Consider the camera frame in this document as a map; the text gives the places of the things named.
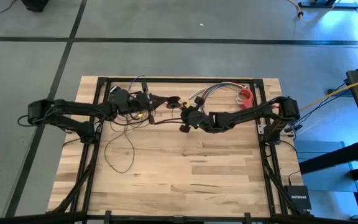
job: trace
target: blue cable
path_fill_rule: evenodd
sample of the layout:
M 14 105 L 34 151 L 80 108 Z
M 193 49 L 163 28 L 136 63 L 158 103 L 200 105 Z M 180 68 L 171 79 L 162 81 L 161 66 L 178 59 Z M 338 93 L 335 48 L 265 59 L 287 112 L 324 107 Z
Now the blue cable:
M 133 81 L 131 82 L 131 84 L 129 85 L 128 91 L 131 89 L 132 84 L 134 84 L 134 82 L 135 82 L 139 77 L 144 77 L 144 75 L 139 75 L 138 77 L 134 78 Z

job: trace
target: gray floor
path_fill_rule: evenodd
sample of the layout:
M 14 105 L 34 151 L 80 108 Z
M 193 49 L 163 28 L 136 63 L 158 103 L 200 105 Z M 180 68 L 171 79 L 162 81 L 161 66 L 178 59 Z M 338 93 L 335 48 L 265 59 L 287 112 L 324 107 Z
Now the gray floor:
M 0 36 L 68 37 L 80 3 L 50 0 L 36 14 L 18 1 L 0 15 Z M 7 5 L 0 0 L 0 10 Z M 306 18 L 321 12 L 306 11 Z M 92 0 L 77 37 L 358 40 L 356 11 L 335 10 L 310 25 L 294 15 L 285 0 Z M 48 95 L 64 48 L 57 42 L 0 42 L 0 216 L 34 131 L 18 127 L 16 119 L 28 103 Z M 356 68 L 358 47 L 352 46 L 74 43 L 56 98 L 73 100 L 82 75 L 275 77 L 284 94 L 304 106 Z M 317 111 L 298 138 L 351 144 L 358 140 L 355 114 L 352 99 L 337 99 Z M 57 128 L 44 131 L 17 215 L 45 211 L 63 140 Z

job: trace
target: wooden table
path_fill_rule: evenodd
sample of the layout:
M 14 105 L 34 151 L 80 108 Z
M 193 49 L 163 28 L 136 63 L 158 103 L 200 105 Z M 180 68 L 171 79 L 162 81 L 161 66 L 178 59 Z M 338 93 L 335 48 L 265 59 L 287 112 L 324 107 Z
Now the wooden table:
M 92 103 L 97 79 L 82 77 L 77 102 Z M 267 100 L 282 94 L 278 79 L 266 78 L 264 83 Z M 129 83 L 115 84 L 129 87 Z M 182 100 L 209 85 L 148 83 L 151 93 L 177 95 Z M 132 90 L 140 90 L 140 84 L 135 83 Z M 206 101 L 206 112 L 237 111 L 238 106 L 234 104 L 236 93 L 229 87 L 215 91 Z M 172 111 L 162 105 L 157 109 L 155 120 L 179 115 L 179 110 Z M 88 120 L 86 116 L 73 118 Z M 127 136 L 135 147 L 134 165 L 125 174 L 118 174 L 107 164 L 104 148 L 119 133 L 105 123 L 88 213 L 104 215 L 106 210 L 111 210 L 115 215 L 243 217 L 245 212 L 249 212 L 252 217 L 269 217 L 255 121 L 239 124 L 233 130 L 219 134 L 208 134 L 198 129 L 185 134 L 179 132 L 179 126 L 148 125 L 129 131 Z M 112 128 L 122 131 L 122 127 L 116 125 Z M 77 137 L 75 133 L 67 134 L 66 141 Z M 291 138 L 282 139 L 293 144 Z M 55 208 L 74 186 L 81 152 L 79 141 L 63 148 L 49 210 Z M 277 155 L 283 183 L 287 184 L 288 175 L 299 170 L 296 153 L 290 146 L 281 144 L 277 146 Z M 109 144 L 106 158 L 117 170 L 126 169 L 132 159 L 128 140 L 121 136 Z M 292 175 L 291 181 L 293 185 L 301 185 L 300 173 Z M 280 212 L 278 193 L 275 187 L 272 188 L 276 210 Z M 80 193 L 79 210 L 83 192 Z

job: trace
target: red clamp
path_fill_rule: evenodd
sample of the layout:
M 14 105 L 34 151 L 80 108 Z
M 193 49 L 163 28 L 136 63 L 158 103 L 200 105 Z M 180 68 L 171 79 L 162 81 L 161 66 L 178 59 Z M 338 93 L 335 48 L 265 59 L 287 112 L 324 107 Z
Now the red clamp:
M 254 94 L 248 88 L 242 88 L 236 96 L 236 101 L 242 110 L 251 108 L 254 105 Z

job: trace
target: black metal frame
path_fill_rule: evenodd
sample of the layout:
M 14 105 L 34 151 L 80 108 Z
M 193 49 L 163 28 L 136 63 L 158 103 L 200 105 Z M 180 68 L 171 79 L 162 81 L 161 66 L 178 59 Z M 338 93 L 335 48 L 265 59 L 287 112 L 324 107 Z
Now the black metal frame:
M 299 2 L 298 5 L 300 7 L 308 7 L 308 8 L 331 8 L 335 4 L 336 0 L 326 0 L 319 1 L 315 0 L 314 2 L 303 1 Z M 336 9 L 358 9 L 357 3 L 337 3 L 335 5 Z
M 264 89 L 264 83 L 262 79 L 218 79 L 218 78 L 140 78 L 137 81 L 141 82 L 142 80 L 146 80 L 147 82 L 169 82 L 169 83 L 219 83 L 219 82 L 239 82 L 243 84 L 248 84 L 250 86 L 250 90 L 253 94 L 256 95 L 255 89 L 258 88 L 260 90 L 260 96 L 262 103 L 266 102 L 266 95 Z M 107 78 L 100 77 L 98 78 L 97 86 L 95 89 L 94 100 L 93 103 L 99 103 L 99 97 L 101 94 L 101 89 L 103 85 L 105 85 L 104 97 L 103 101 L 108 100 L 108 93 L 112 82 L 131 82 L 132 78 Z M 89 121 L 94 122 L 94 117 L 90 117 Z M 261 124 L 260 119 L 255 120 L 256 125 Z M 270 124 L 270 120 L 265 120 L 266 124 Z M 87 220 L 104 220 L 104 223 L 111 223 L 115 221 L 120 222 L 173 222 L 173 223 L 185 223 L 185 222 L 242 222 L 246 224 L 251 224 L 252 222 L 263 222 L 263 223 L 353 223 L 350 221 L 344 220 L 332 220 L 325 218 L 315 218 L 309 215 L 300 214 L 294 204 L 291 202 L 288 194 L 283 188 L 281 177 L 280 177 L 280 169 L 278 166 L 277 153 L 274 146 L 270 146 L 270 151 L 272 153 L 272 164 L 273 169 L 270 167 L 269 162 L 266 156 L 266 146 L 264 144 L 259 144 L 261 160 L 262 160 L 262 168 L 264 172 L 264 180 L 266 186 L 266 194 L 268 207 L 270 212 L 270 217 L 267 218 L 252 218 L 250 213 L 245 213 L 243 217 L 185 217 L 185 216 L 128 216 L 128 215 L 111 215 L 112 211 L 106 211 L 105 215 L 87 215 L 90 198 L 91 198 L 91 188 L 93 184 L 94 171 L 96 168 L 97 155 L 99 152 L 99 144 L 101 140 L 101 133 L 103 130 L 103 124 L 99 126 L 96 130 L 96 143 L 93 147 L 92 156 L 88 166 L 86 166 L 87 157 L 89 154 L 90 145 L 84 144 L 83 152 L 80 159 L 80 165 L 78 168 L 78 174 L 76 182 L 80 185 L 83 185 L 84 174 L 88 175 L 86 181 L 86 189 L 85 196 L 83 201 L 83 206 L 81 211 L 77 210 L 78 199 L 79 199 L 79 191 L 76 191 L 73 197 L 70 198 L 71 208 L 69 212 L 65 212 L 65 209 L 59 210 L 59 212 L 47 212 L 43 215 L 31 215 L 24 217 L 7 217 L 0 218 L 0 223 L 8 224 L 8 223 L 38 223 L 38 224 L 46 224 L 46 223 L 69 223 L 69 222 L 78 222 L 86 223 Z M 258 134 L 259 141 L 262 140 L 262 134 Z M 274 183 L 278 190 L 278 195 L 280 197 L 280 208 L 282 214 L 276 213 L 275 204 L 273 199 L 272 186 L 270 181 Z M 292 215 L 288 215 L 287 206 L 291 209 Z

